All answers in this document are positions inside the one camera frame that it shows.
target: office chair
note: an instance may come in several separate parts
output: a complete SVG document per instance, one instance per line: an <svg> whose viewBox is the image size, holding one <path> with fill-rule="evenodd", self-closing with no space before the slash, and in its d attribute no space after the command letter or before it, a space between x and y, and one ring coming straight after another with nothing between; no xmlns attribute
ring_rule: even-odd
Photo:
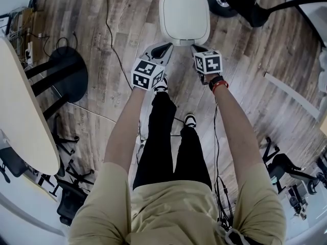
<svg viewBox="0 0 327 245"><path fill-rule="evenodd" d="M75 171L73 167L73 160L70 160L68 167L66 168L66 172L76 179L74 181L72 180L73 183L70 183L67 181L59 180L56 176L57 186L54 191L51 192L51 194L56 196L58 187L62 188L62 197L57 209L57 213L60 215L60 222L70 226L77 211L82 207L87 197L87 194L79 187L78 184L80 182L85 182L93 185L94 183L86 180L85 177L93 174L94 170L90 170L90 172L87 174L80 175Z"/></svg>
<svg viewBox="0 0 327 245"><path fill-rule="evenodd" d="M306 182L308 193L311 195L315 194L315 187L318 185L320 179L318 177L314 177L301 172L302 168L295 166L286 154L277 154L280 151L278 146L275 146L274 153L268 155L271 147L271 139L267 137L266 140L268 142L268 145L262 159L266 165L273 185L277 186L278 194L286 188L282 188L279 182L279 180L285 173L288 173L292 178ZM274 158L272 163L267 166L267 162L272 158Z"/></svg>
<svg viewBox="0 0 327 245"><path fill-rule="evenodd" d="M71 149L70 151L67 150L67 148L63 145L63 143L77 143L80 138L78 136L75 136L73 140L69 140L69 139L63 139L60 138L58 135L58 130L57 130L57 119L60 117L60 115L57 113L55 115L55 118L53 120L53 131L52 131L52 137L55 141L55 144L57 146L57 148L61 148L65 153L67 153L69 156L71 156L72 154L75 153L74 149Z"/></svg>
<svg viewBox="0 0 327 245"><path fill-rule="evenodd" d="M10 179L6 174L6 167L12 173L12 175L17 178L28 170L26 163L11 147L0 150L0 159L3 162L2 167L0 167L0 172L3 174L6 182L8 183L10 183Z"/></svg>

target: white sneaker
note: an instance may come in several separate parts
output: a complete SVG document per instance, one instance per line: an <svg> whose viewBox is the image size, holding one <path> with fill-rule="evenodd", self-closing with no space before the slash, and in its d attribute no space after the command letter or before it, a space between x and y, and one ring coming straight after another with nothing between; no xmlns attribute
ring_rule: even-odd
<svg viewBox="0 0 327 245"><path fill-rule="evenodd" d="M154 94L157 95L159 92L168 92L168 81L164 77L157 85L154 87Z"/></svg>
<svg viewBox="0 0 327 245"><path fill-rule="evenodd" d="M185 126L195 128L196 127L195 116L193 114L191 114L191 113L188 113L185 116L184 124L185 124Z"/></svg>

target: floor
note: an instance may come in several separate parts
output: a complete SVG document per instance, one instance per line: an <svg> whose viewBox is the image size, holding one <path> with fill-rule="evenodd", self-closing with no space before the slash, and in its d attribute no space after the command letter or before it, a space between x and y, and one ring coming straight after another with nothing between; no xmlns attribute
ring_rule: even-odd
<svg viewBox="0 0 327 245"><path fill-rule="evenodd" d="M270 8L283 1L259 0L259 4ZM108 23L113 31L114 48L128 77L135 57L147 46L163 40L158 3L159 0L110 0ZM60 110L63 136L77 134L80 137L73 156L76 166L81 172L93 168L97 174L113 121L118 119L130 94L117 57L110 48L110 35L105 26L106 0L38 0L37 4L38 9L46 14L45 33L51 36L45 47L48 53L55 49L60 37L66 36L74 44L72 32L77 35L77 50L88 67L89 85L87 94L76 104L106 117L68 104ZM211 34L206 45L222 53L223 75L251 121L258 143L264 147L265 137L270 136L296 165L306 167L312 163L327 144L326 138L315 120L298 103L263 77L265 72L269 72L314 106L319 106L321 95L317 90L317 78L321 48L302 15L294 8L277 11L262 28L253 29L240 16L225 19L211 14ZM197 132L213 181L215 102L209 88L201 85L192 64L189 48L174 49L167 67L169 95L178 107L177 118L183 119L189 112L196 115ZM147 137L153 97L152 93L147 93L142 107L143 137ZM38 99L42 109L54 102L50 90ZM172 134L179 134L181 126L181 122L175 121ZM238 189L220 115L217 116L217 134L219 173L228 188L231 202L234 202ZM172 137L173 157L176 157L179 143L180 137ZM134 155L129 173L130 185L136 169ZM291 182L289 177L282 179L282 185Z"/></svg>

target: person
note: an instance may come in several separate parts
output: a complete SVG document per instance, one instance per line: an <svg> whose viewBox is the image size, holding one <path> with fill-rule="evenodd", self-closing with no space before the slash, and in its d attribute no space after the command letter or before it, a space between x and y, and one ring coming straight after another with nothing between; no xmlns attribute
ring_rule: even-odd
<svg viewBox="0 0 327 245"><path fill-rule="evenodd" d="M239 187L232 231L226 234L217 222L218 207L193 115L185 118L173 172L170 132L176 106L169 98L167 80L163 79L155 88L149 136L133 192L129 192L128 173L146 93L137 87L111 132L94 187L72 222L70 244L283 243L284 212L262 161L254 130L221 82L222 77L208 75L206 79L214 84L211 88Z"/></svg>

